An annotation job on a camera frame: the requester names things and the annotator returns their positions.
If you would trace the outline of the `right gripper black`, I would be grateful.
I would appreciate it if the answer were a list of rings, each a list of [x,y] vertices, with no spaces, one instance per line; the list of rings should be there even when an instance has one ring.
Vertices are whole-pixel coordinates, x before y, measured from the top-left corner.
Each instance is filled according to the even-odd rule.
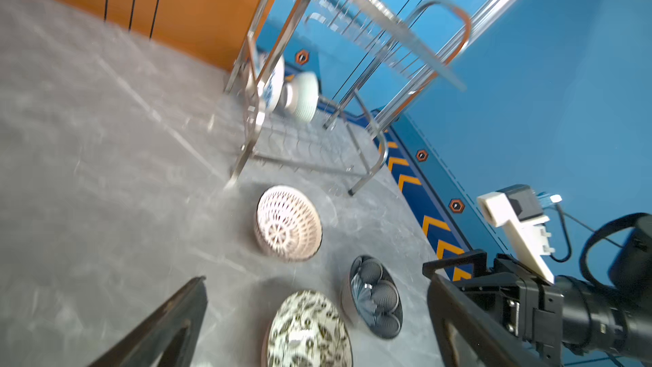
[[[497,257],[487,270],[487,253],[468,251],[424,263],[422,275],[453,268],[453,280],[507,333],[528,342],[545,362],[560,362],[563,295],[540,275],[512,257]]]

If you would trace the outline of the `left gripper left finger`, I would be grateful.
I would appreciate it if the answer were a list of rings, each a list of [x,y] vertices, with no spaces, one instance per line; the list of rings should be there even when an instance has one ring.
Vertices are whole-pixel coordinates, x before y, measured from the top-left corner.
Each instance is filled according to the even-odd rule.
[[[91,365],[191,365],[207,304],[205,277],[189,280]]]

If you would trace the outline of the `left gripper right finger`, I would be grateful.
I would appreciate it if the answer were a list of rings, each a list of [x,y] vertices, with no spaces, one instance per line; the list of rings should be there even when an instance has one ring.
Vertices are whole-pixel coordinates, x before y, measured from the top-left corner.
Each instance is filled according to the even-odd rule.
[[[431,277],[427,304],[443,365],[545,365],[441,275]]]

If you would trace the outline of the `pale green ribbed bowl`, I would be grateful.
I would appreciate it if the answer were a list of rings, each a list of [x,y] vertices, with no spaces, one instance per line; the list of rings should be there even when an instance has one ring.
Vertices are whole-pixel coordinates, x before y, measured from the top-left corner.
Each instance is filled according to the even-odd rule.
[[[294,76],[286,82],[284,112],[299,122],[310,122],[316,113],[319,103],[319,80],[312,71],[306,71]]]

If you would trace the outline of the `stainless steel dish rack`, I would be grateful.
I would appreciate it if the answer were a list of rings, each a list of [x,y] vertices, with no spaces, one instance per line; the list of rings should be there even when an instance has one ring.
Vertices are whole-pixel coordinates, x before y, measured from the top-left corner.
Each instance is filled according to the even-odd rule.
[[[246,163],[258,160],[343,176],[351,180],[350,195],[361,190],[384,166],[390,149],[385,130],[378,132],[369,119],[423,67],[456,88],[464,86],[451,62],[437,55],[417,27],[427,10],[442,8],[457,16],[440,4],[417,15],[416,8],[428,1],[405,0],[394,10],[385,0],[260,0],[226,84],[240,88],[245,110],[246,139],[231,181],[239,179]],[[256,73],[261,53],[268,57]],[[306,71],[319,80],[318,108],[308,123],[284,112],[284,86],[273,112],[261,98],[258,85],[265,86],[282,55],[284,85]],[[254,81],[248,90],[249,71]]]

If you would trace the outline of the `blue floral white bowl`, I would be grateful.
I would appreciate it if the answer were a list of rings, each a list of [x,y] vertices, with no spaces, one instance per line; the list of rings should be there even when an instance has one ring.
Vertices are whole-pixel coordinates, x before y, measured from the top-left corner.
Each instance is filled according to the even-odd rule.
[[[264,63],[267,61],[267,57],[268,57],[268,53],[258,54],[258,61],[255,63],[256,73],[259,73],[261,71],[261,68],[263,67]],[[249,71],[249,76],[246,84],[246,88],[248,90],[253,88],[253,81],[254,81],[254,77],[251,74],[251,71]],[[261,87],[262,84],[258,85],[261,98],[265,102],[266,111],[273,112],[276,109],[283,90],[284,82],[285,82],[285,59],[284,56],[282,55],[279,58],[279,61],[276,64],[276,66],[272,69],[270,78],[265,83],[265,86]]]

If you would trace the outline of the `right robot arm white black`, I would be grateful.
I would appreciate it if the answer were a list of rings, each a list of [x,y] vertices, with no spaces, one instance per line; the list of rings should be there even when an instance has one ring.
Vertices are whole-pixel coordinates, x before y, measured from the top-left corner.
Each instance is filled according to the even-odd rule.
[[[599,282],[587,260],[613,234],[628,239]],[[517,259],[482,250],[425,263],[427,304],[447,366],[559,366],[562,352],[601,351],[651,363],[651,217],[605,224],[582,248],[581,277],[545,280]]]

